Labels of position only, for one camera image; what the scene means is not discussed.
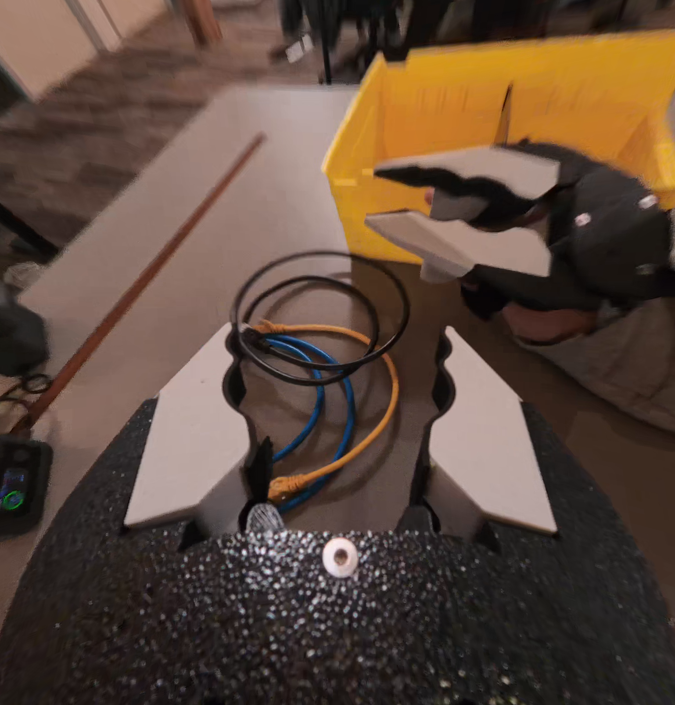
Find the yellow plastic bin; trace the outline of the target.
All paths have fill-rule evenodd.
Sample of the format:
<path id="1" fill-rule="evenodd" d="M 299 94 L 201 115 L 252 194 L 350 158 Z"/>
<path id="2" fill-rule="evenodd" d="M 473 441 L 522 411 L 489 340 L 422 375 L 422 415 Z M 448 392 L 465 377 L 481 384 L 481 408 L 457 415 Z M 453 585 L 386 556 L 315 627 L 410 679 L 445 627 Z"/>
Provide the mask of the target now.
<path id="1" fill-rule="evenodd" d="M 381 162 L 546 142 L 640 178 L 675 207 L 675 140 L 666 120 L 675 92 L 675 30 L 493 42 L 378 56 L 327 151 L 329 183 L 349 251 L 421 260 L 369 229 L 368 214 L 425 212 L 422 192 L 373 177 Z"/>

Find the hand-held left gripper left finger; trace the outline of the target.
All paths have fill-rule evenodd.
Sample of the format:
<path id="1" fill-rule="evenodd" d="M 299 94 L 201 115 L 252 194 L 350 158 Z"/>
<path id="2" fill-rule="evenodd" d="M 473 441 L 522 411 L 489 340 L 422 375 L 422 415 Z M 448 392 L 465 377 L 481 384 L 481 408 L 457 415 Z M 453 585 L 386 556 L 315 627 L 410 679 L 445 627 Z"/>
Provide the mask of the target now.
<path id="1" fill-rule="evenodd" d="M 240 409 L 235 333 L 226 323 L 158 393 L 125 528 L 186 521 L 219 537 L 268 500 L 273 447 Z"/>

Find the person's right hand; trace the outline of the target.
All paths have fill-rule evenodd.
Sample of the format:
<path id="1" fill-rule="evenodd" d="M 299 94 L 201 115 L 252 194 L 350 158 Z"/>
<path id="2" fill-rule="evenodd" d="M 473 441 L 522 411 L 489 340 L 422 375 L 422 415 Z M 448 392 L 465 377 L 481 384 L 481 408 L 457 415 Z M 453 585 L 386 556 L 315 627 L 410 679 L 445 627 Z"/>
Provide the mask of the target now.
<path id="1" fill-rule="evenodd" d="M 596 328 L 597 313 L 579 310 L 530 310 L 508 304 L 501 317 L 511 333 L 528 345 L 554 345 L 589 334 Z"/>

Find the white door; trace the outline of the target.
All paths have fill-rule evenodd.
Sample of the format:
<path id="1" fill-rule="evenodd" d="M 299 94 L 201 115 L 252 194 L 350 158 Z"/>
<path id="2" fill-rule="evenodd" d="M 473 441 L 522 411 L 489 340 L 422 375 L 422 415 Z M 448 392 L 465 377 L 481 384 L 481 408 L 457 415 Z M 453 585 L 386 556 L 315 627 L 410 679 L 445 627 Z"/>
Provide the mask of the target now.
<path id="1" fill-rule="evenodd" d="M 65 1 L 0 1 L 0 66 L 30 100 L 97 56 Z"/>
<path id="2" fill-rule="evenodd" d="M 127 39 L 170 10 L 167 1 L 68 1 L 98 51 L 116 51 Z"/>

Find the wooden post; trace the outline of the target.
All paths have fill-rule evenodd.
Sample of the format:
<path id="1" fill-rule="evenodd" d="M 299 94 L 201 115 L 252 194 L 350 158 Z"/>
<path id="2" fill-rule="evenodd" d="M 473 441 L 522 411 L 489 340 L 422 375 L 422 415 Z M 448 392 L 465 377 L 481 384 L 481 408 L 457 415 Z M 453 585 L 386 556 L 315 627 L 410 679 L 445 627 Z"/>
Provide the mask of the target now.
<path id="1" fill-rule="evenodd" d="M 180 1 L 193 41 L 198 47 L 211 47 L 222 41 L 222 31 L 211 1 Z"/>

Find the black power station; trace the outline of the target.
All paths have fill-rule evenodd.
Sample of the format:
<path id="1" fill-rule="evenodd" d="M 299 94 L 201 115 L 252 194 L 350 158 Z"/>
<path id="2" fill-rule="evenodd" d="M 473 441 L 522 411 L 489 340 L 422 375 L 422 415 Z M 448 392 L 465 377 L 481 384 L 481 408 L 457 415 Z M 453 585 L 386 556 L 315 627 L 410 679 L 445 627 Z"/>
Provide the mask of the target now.
<path id="1" fill-rule="evenodd" d="M 0 541 L 41 521 L 53 451 L 45 442 L 0 435 Z"/>

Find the grey battery charger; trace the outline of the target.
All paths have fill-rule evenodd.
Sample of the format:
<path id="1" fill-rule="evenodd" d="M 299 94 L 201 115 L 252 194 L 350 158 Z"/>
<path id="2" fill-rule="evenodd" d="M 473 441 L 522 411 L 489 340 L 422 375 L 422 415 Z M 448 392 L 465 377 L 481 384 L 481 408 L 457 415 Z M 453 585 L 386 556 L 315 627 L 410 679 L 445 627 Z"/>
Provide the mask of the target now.
<path id="1" fill-rule="evenodd" d="M 48 361 L 43 319 L 18 302 L 0 281 L 0 376 L 25 376 Z"/>

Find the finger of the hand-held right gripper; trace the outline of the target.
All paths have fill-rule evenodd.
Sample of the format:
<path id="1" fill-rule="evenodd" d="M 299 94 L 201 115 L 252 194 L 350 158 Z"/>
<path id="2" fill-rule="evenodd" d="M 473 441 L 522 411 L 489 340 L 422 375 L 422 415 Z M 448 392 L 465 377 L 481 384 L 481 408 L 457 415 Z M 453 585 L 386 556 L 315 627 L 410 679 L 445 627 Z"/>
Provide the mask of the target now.
<path id="1" fill-rule="evenodd" d="M 435 221 L 516 222 L 557 189 L 560 163 L 506 147 L 471 147 L 381 162 L 373 174 L 431 189 Z"/>
<path id="2" fill-rule="evenodd" d="M 489 232 L 461 219 L 438 221 L 413 210 L 369 214 L 365 225 L 453 278 L 477 266 L 544 278 L 552 266 L 551 252 L 531 228 Z"/>

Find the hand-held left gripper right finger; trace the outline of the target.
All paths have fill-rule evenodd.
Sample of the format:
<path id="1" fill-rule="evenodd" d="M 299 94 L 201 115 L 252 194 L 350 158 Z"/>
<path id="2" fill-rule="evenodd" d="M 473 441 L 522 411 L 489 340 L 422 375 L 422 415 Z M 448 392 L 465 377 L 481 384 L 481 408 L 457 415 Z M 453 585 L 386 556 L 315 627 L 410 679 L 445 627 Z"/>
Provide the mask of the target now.
<path id="1" fill-rule="evenodd" d="M 446 536 L 471 541 L 487 522 L 556 536 L 519 395 L 452 326 L 436 365 L 437 413 L 424 430 L 417 503 Z"/>

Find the person's right forearm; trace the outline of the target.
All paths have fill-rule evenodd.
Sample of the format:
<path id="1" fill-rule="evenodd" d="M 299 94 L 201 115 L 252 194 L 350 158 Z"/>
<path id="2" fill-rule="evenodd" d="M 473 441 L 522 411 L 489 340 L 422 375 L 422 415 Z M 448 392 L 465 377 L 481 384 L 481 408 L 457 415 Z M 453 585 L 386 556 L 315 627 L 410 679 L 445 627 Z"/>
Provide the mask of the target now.
<path id="1" fill-rule="evenodd" d="M 559 342 L 514 339 L 615 408 L 675 434 L 675 297 Z"/>

